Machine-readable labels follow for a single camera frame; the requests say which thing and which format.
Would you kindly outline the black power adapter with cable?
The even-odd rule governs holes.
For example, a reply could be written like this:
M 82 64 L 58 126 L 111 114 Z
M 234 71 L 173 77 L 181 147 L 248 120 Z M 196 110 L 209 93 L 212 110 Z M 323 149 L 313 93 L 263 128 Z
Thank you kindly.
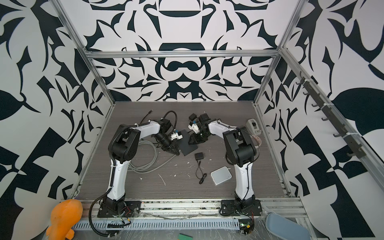
M 189 120 L 190 120 L 191 122 L 195 121 L 196 119 L 197 119 L 197 115 L 196 115 L 196 114 L 191 114 L 191 115 L 189 116 Z

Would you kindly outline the black network switch box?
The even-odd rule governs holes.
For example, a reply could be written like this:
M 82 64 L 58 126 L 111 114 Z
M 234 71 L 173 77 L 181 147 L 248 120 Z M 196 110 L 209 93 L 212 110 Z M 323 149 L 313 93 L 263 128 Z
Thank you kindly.
M 187 133 L 186 130 L 182 130 L 179 133 L 183 137 L 180 140 L 177 140 L 177 146 L 181 150 L 181 153 L 184 156 L 187 156 L 190 153 L 192 153 L 193 151 L 198 149 L 198 145 L 194 145 L 194 144 L 190 145 L 189 144 L 190 135 Z

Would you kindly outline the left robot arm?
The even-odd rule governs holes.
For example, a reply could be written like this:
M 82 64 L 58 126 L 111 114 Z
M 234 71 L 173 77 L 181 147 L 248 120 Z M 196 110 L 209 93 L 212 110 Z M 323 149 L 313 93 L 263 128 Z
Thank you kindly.
M 146 123 L 120 125 L 111 140 L 108 151 L 111 159 L 111 174 L 107 192 L 102 197 L 102 208 L 120 215 L 125 201 L 125 181 L 131 160 L 135 157 L 139 142 L 145 137 L 154 137 L 164 152 L 178 156 L 180 154 L 177 141 L 183 135 L 174 130 L 167 133 L 172 124 L 167 119 Z

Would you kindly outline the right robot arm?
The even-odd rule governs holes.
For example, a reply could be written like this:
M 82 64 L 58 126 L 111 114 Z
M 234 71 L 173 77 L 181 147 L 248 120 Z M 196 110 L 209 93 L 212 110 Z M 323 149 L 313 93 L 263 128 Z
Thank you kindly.
M 252 186 L 252 166 L 260 153 L 246 127 L 230 126 L 219 119 L 211 119 L 207 114 L 199 117 L 192 114 L 189 120 L 188 128 L 192 131 L 190 145 L 202 144 L 210 136 L 217 136 L 224 140 L 226 158 L 235 166 L 235 201 L 241 209 L 249 208 L 256 201 Z

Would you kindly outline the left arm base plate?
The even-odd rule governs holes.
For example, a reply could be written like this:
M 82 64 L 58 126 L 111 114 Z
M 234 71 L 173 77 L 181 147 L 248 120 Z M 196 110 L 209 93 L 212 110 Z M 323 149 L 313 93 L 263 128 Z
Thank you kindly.
M 130 218 L 141 211 L 141 201 L 120 201 L 101 203 L 99 207 L 98 218 Z

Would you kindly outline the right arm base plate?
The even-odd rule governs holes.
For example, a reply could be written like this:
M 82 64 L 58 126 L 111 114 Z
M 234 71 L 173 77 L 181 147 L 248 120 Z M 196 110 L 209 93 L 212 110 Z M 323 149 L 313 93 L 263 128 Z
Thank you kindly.
M 251 217 L 260 216 L 262 212 L 260 200 L 248 199 L 240 202 L 238 200 L 221 200 L 219 213 L 222 216 L 241 216 Z

